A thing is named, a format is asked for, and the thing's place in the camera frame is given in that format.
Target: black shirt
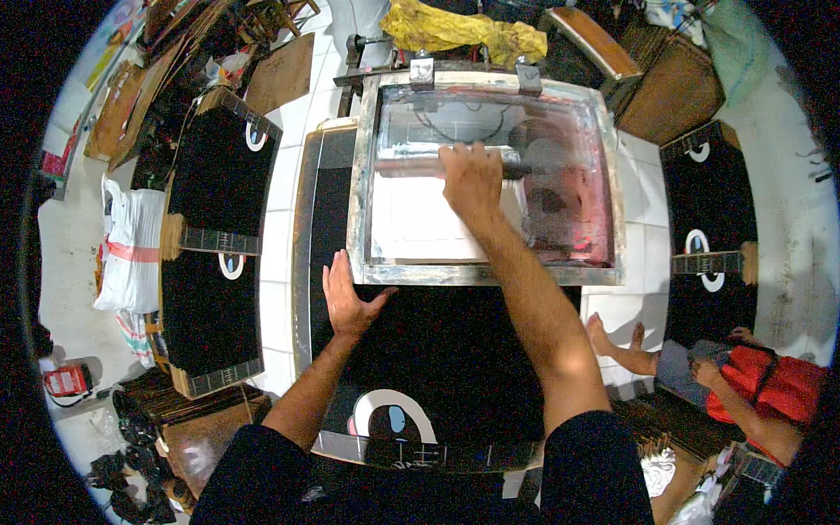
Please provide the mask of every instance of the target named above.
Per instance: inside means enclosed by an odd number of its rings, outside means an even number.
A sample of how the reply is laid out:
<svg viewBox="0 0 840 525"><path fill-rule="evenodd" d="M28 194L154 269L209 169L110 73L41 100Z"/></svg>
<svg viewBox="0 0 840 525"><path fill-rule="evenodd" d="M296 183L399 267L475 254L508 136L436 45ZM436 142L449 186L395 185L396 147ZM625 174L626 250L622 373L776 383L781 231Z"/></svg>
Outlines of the black shirt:
<svg viewBox="0 0 840 525"><path fill-rule="evenodd" d="M405 497L406 486L398 482L324 498L320 505L303 503L309 465L308 455L277 431L245 425L204 487L191 523L480 522L488 516L493 522L534 521L515 500L482 501L432 489L430 504ZM432 476L397 474L411 486ZM614 414L585 412L551 433L539 514L536 521L546 523L654 522L636 445Z"/></svg>

